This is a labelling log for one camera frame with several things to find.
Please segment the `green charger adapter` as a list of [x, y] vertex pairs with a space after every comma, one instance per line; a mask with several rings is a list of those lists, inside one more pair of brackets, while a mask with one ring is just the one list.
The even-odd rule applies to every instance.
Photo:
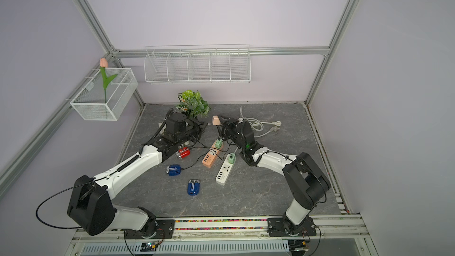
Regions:
[[235, 153], [231, 153], [231, 154], [228, 156], [227, 161], [228, 161], [230, 164], [234, 164], [235, 161], [236, 161], [236, 154], [235, 154]]
[[217, 140], [215, 140], [213, 146], [214, 146], [216, 149], [221, 150], [221, 149], [223, 148], [223, 140], [222, 140], [222, 139], [217, 139]]

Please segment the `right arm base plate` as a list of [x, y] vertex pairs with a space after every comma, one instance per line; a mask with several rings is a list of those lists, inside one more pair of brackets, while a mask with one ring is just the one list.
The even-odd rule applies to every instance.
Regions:
[[267, 233], [271, 237], [314, 237], [317, 234], [314, 220], [310, 217], [298, 225], [285, 218], [268, 218]]

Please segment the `white power strip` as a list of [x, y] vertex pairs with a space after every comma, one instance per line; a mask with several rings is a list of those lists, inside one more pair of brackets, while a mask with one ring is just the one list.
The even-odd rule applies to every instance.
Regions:
[[222, 186], [224, 186], [226, 184], [227, 179], [230, 175], [230, 172], [232, 171], [232, 167], [234, 165], [234, 164], [230, 164], [228, 162], [228, 156], [225, 158], [225, 160], [216, 176], [216, 183], [219, 185], [222, 185]]

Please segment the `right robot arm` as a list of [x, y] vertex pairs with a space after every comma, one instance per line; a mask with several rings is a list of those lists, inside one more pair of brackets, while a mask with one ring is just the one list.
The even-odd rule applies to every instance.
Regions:
[[250, 167], [270, 169], [286, 179], [293, 200], [283, 215], [282, 232], [297, 235], [303, 231], [304, 221], [321, 202], [327, 200], [331, 189], [329, 178], [307, 153], [288, 155], [268, 149], [254, 136], [252, 127], [245, 119], [219, 115], [219, 136], [232, 141], [240, 150], [241, 158]]

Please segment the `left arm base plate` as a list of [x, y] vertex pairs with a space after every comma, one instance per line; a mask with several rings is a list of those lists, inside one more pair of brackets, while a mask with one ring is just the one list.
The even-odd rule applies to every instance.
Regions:
[[170, 239], [175, 228], [174, 219], [158, 219], [149, 222], [140, 231], [126, 229], [124, 236], [127, 240]]

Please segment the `pink charger adapter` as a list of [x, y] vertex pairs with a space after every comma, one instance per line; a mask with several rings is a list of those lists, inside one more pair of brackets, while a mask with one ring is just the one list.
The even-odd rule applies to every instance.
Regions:
[[212, 118], [212, 124], [215, 125], [215, 126], [218, 126], [218, 125], [221, 124], [221, 122], [220, 122], [218, 116], [213, 116], [213, 118]]

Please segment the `red electric shaver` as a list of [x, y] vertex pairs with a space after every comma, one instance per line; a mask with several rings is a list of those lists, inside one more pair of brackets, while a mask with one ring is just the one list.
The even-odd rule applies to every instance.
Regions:
[[176, 152], [177, 158], [185, 158], [186, 156], [190, 155], [190, 150], [187, 147], [184, 147], [182, 149], [179, 149]]

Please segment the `blue electric shaver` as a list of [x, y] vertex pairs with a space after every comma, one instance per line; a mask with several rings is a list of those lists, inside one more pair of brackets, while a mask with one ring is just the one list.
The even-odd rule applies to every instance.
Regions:
[[200, 181], [190, 180], [187, 186], [187, 194], [190, 196], [196, 196], [200, 192]]
[[181, 166], [178, 164], [169, 165], [167, 167], [166, 173], [168, 176], [177, 176], [181, 174]]

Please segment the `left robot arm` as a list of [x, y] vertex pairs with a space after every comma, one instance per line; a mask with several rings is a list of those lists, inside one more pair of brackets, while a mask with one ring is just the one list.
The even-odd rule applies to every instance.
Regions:
[[156, 216], [144, 207], [115, 206], [112, 201], [132, 181], [174, 155], [187, 142], [197, 142], [206, 123], [170, 109], [159, 129], [137, 153], [94, 177], [83, 175], [72, 187], [67, 215], [91, 236], [109, 229], [136, 231], [142, 238], [158, 232]]

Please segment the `green charger adapter top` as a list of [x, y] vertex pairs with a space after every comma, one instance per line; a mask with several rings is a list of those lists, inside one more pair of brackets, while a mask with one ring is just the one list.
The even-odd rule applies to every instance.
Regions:
[[217, 139], [217, 140], [215, 140], [213, 146], [214, 146], [216, 149], [221, 150], [221, 149], [223, 148], [223, 140], [222, 140], [222, 139]]

